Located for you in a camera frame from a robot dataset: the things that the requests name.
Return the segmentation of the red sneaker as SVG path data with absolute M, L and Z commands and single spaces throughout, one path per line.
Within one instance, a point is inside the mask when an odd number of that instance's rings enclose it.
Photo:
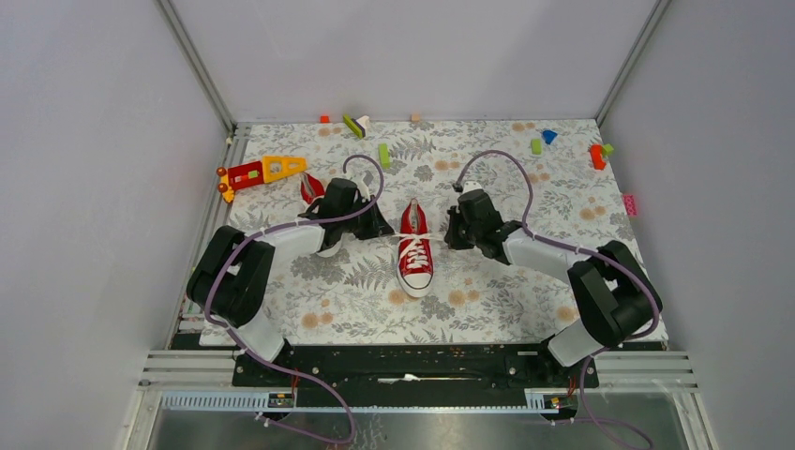
M 300 194 L 303 203 L 310 206 L 325 195 L 324 184 L 307 172 L 300 173 Z
M 417 198 L 411 198 L 400 214 L 397 229 L 395 271 L 400 296 L 404 302 L 430 294 L 435 279 L 432 243 L 428 217 Z

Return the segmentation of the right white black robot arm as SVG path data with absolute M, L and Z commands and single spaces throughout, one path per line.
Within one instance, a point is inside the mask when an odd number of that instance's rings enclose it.
M 487 259 L 530 268 L 572 290 L 579 318 L 543 342 L 537 362 L 546 384 L 564 384 L 587 356 L 647 335 L 659 323 L 659 295 L 625 244 L 611 240 L 592 250 L 556 241 L 504 220 L 479 184 L 454 190 L 457 205 L 448 210 L 444 237 L 449 248 L 477 248 Z

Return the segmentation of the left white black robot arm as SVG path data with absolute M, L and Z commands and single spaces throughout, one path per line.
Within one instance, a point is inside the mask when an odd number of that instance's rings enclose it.
M 334 178 L 322 192 L 302 186 L 307 209 L 288 226 L 251 238 L 232 226 L 218 228 L 187 282 L 187 298 L 207 321 L 231 332 L 251 356 L 255 373 L 270 385 L 285 382 L 291 361 L 281 353 L 286 339 L 269 322 L 263 301 L 270 273 L 299 257 L 329 257 L 346 233 L 358 240 L 394 234 L 375 195 L 354 181 Z

